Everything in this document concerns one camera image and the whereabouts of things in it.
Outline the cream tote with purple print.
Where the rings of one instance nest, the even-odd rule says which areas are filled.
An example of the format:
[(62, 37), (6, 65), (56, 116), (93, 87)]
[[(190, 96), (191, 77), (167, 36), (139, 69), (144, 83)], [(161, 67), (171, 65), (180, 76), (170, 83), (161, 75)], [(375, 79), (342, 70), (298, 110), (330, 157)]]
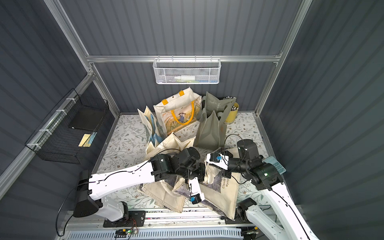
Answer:
[[(230, 220), (234, 220), (239, 191), (239, 184), (236, 180), (240, 178), (240, 175), (232, 173), (232, 178), (227, 179), (222, 176), (219, 168), (205, 163), (203, 159), (198, 160), (197, 163), (197, 165), (193, 166), (192, 171), (197, 169), (199, 163), (206, 165), (205, 180), (199, 182), (200, 188), (205, 195), (205, 200), (199, 204)], [(191, 204), (188, 183), (186, 183), (184, 178), (179, 178), (172, 192), (187, 198)]]

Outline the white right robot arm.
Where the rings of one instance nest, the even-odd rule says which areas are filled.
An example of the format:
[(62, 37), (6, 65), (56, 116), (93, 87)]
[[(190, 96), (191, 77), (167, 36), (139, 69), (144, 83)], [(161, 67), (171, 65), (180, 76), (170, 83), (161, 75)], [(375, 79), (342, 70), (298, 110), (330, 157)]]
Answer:
[(219, 148), (207, 155), (206, 162), (222, 169), (226, 178), (232, 173), (241, 174), (257, 188), (277, 217), (272, 220), (257, 201), (247, 198), (238, 204), (238, 219), (254, 224), (270, 240), (316, 240), (316, 234), (290, 197), (278, 169), (264, 160), (250, 139), (238, 141), (237, 149), (237, 158)]

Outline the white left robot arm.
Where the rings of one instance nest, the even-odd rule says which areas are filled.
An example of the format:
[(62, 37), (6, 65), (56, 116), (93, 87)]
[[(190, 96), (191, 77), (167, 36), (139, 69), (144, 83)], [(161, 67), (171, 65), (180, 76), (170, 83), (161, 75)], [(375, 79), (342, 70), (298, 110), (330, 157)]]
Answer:
[(120, 222), (129, 217), (127, 204), (110, 200), (108, 195), (132, 186), (184, 178), (191, 186), (194, 204), (203, 199), (200, 182), (205, 178), (206, 167), (200, 162), (200, 153), (194, 147), (166, 149), (149, 160), (133, 167), (106, 174), (82, 171), (78, 178), (73, 216), (83, 218), (98, 215), (110, 222)]

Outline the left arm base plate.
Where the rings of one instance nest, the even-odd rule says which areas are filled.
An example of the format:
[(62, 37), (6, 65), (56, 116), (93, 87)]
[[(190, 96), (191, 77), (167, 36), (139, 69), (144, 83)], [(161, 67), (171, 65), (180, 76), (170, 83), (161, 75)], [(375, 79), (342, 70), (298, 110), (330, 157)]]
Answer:
[(122, 219), (111, 222), (105, 219), (104, 228), (132, 228), (143, 227), (146, 219), (146, 211), (129, 211)]

